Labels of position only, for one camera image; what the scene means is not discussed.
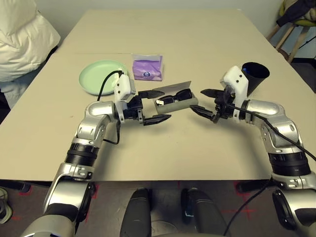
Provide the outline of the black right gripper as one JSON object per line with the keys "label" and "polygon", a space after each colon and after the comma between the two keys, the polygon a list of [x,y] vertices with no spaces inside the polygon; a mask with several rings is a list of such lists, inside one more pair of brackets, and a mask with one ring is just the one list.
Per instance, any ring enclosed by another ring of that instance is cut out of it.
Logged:
{"label": "black right gripper", "polygon": [[197,115],[213,121],[214,123],[217,123],[219,119],[229,119],[233,117],[235,93],[231,88],[225,88],[224,90],[204,89],[201,91],[201,94],[215,99],[216,114],[214,115],[212,111],[207,110],[205,107],[190,105],[190,109]]}

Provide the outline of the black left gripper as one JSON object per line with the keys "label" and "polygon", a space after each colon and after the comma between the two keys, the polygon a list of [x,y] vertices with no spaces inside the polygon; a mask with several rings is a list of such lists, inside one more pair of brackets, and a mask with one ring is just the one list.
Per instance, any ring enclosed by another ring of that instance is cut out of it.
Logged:
{"label": "black left gripper", "polygon": [[124,119],[133,119],[142,123],[144,126],[155,125],[161,123],[169,118],[171,115],[162,114],[154,115],[151,118],[145,118],[143,115],[142,99],[155,99],[163,96],[165,93],[159,90],[143,90],[139,91],[138,95],[134,96],[127,104],[126,109],[123,110]]}

